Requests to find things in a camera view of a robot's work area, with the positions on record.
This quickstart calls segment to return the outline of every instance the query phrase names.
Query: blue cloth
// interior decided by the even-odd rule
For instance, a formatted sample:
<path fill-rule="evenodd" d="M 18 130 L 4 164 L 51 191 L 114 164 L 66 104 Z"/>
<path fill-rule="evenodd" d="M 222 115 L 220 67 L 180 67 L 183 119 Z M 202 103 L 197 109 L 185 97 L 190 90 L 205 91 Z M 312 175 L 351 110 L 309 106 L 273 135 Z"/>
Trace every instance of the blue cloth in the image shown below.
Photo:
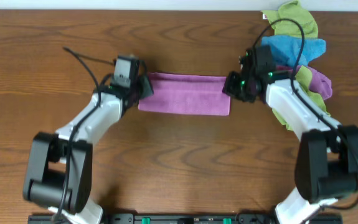
<path fill-rule="evenodd" d="M 274 61 L 278 65 L 293 67 L 298 57 L 302 38 L 290 37 L 288 35 L 274 35 L 263 37 L 262 45 L 269 45 Z M 299 65 L 308 65 L 308 63 L 320 57 L 326 51 L 326 41 L 322 39 L 305 39 L 302 56 Z"/>

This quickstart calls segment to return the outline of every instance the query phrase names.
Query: cloth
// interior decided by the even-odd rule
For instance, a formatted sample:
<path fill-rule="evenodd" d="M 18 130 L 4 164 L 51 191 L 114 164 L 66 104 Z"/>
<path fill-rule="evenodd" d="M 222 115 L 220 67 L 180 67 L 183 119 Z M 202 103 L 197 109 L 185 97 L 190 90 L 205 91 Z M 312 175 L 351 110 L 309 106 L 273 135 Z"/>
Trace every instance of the cloth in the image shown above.
<path fill-rule="evenodd" d="M 274 61 L 278 65 L 293 67 L 298 58 L 302 39 L 287 35 L 263 37 L 261 45 L 269 45 Z M 326 51 L 326 41 L 322 39 L 305 39 L 299 65 L 308 65 Z"/>
<path fill-rule="evenodd" d="M 299 72 L 299 69 L 302 67 L 302 65 L 298 65 L 296 67 L 296 72 Z M 311 78 L 310 85 L 308 86 L 309 90 L 313 93 L 319 93 L 323 100 L 326 100 L 330 97 L 332 97 L 332 85 L 331 80 L 322 74 L 321 72 L 317 71 L 314 68 L 311 68 L 309 66 L 305 66 L 311 71 L 311 74 L 313 77 Z M 277 65 L 277 70 L 290 70 L 292 72 L 291 67 Z"/>
<path fill-rule="evenodd" d="M 226 116 L 230 97 L 222 93 L 225 77 L 149 73 L 154 95 L 139 101 L 139 110 Z"/>
<path fill-rule="evenodd" d="M 316 21 L 309 11 L 301 7 L 298 0 L 283 4 L 278 11 L 263 10 L 262 13 L 266 14 L 269 23 L 282 18 L 295 20 L 303 28 L 304 38 L 317 38 L 318 36 L 318 26 Z M 272 28 L 275 30 L 275 35 L 283 34 L 292 37 L 301 37 L 301 32 L 298 26 L 290 21 L 277 22 Z"/>
<path fill-rule="evenodd" d="M 323 98 L 321 97 L 321 95 L 319 93 L 313 93 L 312 91 L 309 90 L 309 86 L 311 84 L 311 80 L 313 79 L 313 74 L 312 71 L 308 68 L 306 68 L 305 66 L 301 66 L 299 68 L 299 71 L 297 72 L 295 79 L 299 82 L 302 90 L 310 97 L 310 99 L 321 109 L 323 110 L 325 113 L 327 113 L 329 115 L 329 113 L 327 112 L 327 108 L 326 105 L 324 103 Z M 289 124 L 284 120 L 283 117 L 281 117 L 281 115 L 273 109 L 273 113 L 274 115 L 277 117 L 278 121 L 282 124 L 285 125 L 285 127 L 287 128 L 287 130 L 292 131 L 292 127 L 289 126 Z"/>

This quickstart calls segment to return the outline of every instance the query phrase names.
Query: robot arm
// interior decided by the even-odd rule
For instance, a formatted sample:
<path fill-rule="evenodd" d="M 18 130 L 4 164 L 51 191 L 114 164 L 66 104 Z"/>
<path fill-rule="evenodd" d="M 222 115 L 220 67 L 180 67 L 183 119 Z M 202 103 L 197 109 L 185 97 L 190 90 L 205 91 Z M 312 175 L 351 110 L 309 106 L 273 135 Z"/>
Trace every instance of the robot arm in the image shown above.
<path fill-rule="evenodd" d="M 295 167 L 296 187 L 275 208 L 279 224 L 299 224 L 309 220 L 321 207 L 358 191 L 358 168 L 349 150 L 337 134 L 320 121 L 296 96 L 287 71 L 276 71 L 269 46 L 248 49 L 240 57 L 241 73 L 231 72 L 223 92 L 242 101 L 253 103 L 258 96 L 285 119 L 300 140 Z M 299 83 L 295 89 L 308 105 L 335 127 L 355 150 L 358 158 L 358 128 L 342 126 L 315 105 Z M 327 153 L 339 154 L 337 161 L 328 161 Z"/>
<path fill-rule="evenodd" d="M 89 104 L 69 124 L 56 130 L 55 134 L 38 133 L 35 136 L 24 183 L 24 199 L 57 212 L 65 174 L 49 169 L 49 163 L 66 163 L 67 145 L 73 127 L 85 118 L 73 137 L 70 152 L 72 165 L 62 213 L 72 223 L 100 222 L 103 210 L 88 199 L 92 187 L 93 146 L 128 108 L 153 94 L 146 72 L 138 75 L 140 63 L 142 61 L 135 57 L 119 56 L 110 85 L 100 87 L 100 106 L 98 93 L 94 93 Z"/>

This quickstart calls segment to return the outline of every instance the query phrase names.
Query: wooden table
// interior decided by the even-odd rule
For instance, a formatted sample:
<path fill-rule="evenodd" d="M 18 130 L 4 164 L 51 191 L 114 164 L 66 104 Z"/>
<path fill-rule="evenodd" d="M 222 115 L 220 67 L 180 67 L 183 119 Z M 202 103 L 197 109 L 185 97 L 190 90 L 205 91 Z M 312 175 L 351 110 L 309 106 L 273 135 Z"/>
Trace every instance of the wooden table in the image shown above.
<path fill-rule="evenodd" d="M 358 125 L 358 13 L 313 16 L 327 52 L 310 66 L 332 80 L 328 111 Z M 0 223 L 45 212 L 22 199 L 32 138 L 90 100 L 92 80 L 62 46 L 109 60 L 135 54 L 152 72 L 226 76 L 267 24 L 260 12 L 0 11 Z M 113 71 L 89 64 L 99 79 Z M 133 108 L 95 147 L 91 196 L 107 212 L 269 210 L 294 188 L 297 151 L 260 102 L 232 101 L 230 116 Z M 358 208 L 342 214 L 358 223 Z"/>

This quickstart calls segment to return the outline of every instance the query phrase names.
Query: purple cloth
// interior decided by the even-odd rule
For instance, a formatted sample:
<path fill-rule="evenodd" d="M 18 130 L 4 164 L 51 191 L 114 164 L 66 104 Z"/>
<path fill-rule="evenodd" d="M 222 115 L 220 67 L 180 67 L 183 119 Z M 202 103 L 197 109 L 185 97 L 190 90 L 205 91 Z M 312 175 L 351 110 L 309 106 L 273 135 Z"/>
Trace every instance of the purple cloth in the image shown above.
<path fill-rule="evenodd" d="M 225 77 L 149 73 L 154 95 L 139 101 L 139 110 L 175 114 L 226 116 L 230 97 L 223 94 Z"/>
<path fill-rule="evenodd" d="M 301 66 L 305 66 L 305 65 L 298 65 L 296 67 L 296 72 L 299 71 Z M 322 73 L 320 73 L 319 71 L 315 70 L 314 68 L 311 68 L 309 66 L 305 66 L 305 67 L 308 68 L 313 75 L 311 82 L 310 82 L 309 90 L 314 93 L 319 93 L 321 95 L 321 97 L 323 98 L 323 100 L 326 100 L 326 99 L 332 97 L 331 80 L 329 78 L 327 78 L 327 76 L 325 76 Z M 292 71 L 292 69 L 290 67 L 282 66 L 282 65 L 277 65 L 277 69 Z"/>

